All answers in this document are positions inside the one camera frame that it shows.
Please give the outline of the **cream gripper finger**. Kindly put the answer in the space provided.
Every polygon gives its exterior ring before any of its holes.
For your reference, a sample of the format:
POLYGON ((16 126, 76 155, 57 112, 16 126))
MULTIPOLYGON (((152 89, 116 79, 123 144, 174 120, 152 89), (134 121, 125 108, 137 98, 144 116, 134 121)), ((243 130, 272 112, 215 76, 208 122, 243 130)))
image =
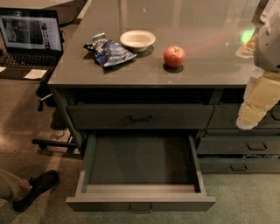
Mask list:
POLYGON ((280 100, 280 73, 265 71, 259 78, 251 77, 245 88, 236 126, 252 130, 280 100))

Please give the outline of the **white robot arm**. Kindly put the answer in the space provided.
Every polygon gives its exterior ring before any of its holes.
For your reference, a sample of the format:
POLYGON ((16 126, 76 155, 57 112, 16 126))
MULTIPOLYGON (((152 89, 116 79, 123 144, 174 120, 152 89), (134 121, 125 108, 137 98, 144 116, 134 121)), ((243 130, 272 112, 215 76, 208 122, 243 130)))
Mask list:
POLYGON ((254 63, 263 70, 251 77, 245 88, 236 125, 252 130, 280 101, 280 11, 275 11, 260 28, 255 41, 254 63))

